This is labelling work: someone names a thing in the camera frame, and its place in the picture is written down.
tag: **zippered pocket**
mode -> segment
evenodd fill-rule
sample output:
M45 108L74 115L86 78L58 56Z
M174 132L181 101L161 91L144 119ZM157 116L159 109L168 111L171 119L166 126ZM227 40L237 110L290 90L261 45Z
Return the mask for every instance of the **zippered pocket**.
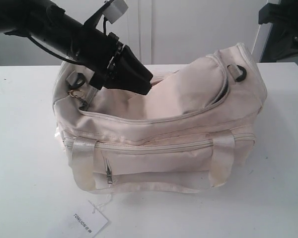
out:
M252 133L240 133L234 135L234 139L235 159L243 163L256 137ZM66 147L72 147L73 143L74 139L64 140ZM108 181L112 175L206 171L210 167L212 153L212 139L162 146L126 146L99 142L95 145L94 171L106 174Z

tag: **zipper pull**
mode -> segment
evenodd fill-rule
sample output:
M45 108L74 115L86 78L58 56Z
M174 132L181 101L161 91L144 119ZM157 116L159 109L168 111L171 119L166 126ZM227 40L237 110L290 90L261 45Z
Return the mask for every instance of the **zipper pull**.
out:
M108 184L113 184L113 176L112 176L112 173L111 173L111 170L110 170L109 166L107 166L106 174L107 174Z

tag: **white wall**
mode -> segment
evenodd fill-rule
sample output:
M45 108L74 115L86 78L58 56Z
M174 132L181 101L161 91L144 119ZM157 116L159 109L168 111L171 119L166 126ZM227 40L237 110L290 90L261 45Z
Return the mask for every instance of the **white wall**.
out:
M81 23L84 23L104 4L103 0L52 1L64 8L66 14ZM135 55L139 56L138 7L135 8L133 2L136 2L136 0L128 1L130 6L128 14L125 14L114 25L108 23L107 31L112 31L118 35L120 40L125 44L129 44ZM54 65L60 63L60 60L45 53L28 39L0 34L0 65Z
M152 63L189 63L244 42L252 50L267 0L152 0Z

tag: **cabinet door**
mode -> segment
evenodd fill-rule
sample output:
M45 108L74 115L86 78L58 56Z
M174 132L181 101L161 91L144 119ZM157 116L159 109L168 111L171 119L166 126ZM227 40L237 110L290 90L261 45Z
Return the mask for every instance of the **cabinet door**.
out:
M52 1L65 9L67 15L81 23L104 4L102 0ZM128 11L113 25L107 23L107 32L115 33L120 37L120 41L129 45L136 57L140 58L138 1L126 2L129 5ZM102 19L98 29L102 31ZM0 34L0 65L59 65L60 63L59 59L39 49L28 39Z

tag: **handbag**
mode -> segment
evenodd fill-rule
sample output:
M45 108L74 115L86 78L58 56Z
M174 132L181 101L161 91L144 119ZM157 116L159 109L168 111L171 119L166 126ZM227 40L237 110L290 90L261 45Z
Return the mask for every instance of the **handbag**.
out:
M98 91L88 84L94 72L62 64L53 110L80 189L196 193L183 176L209 171L211 187L219 187L234 162L245 163L267 98L248 49L239 43L175 68L153 70L152 90L143 96ZM86 83L71 90L78 75Z

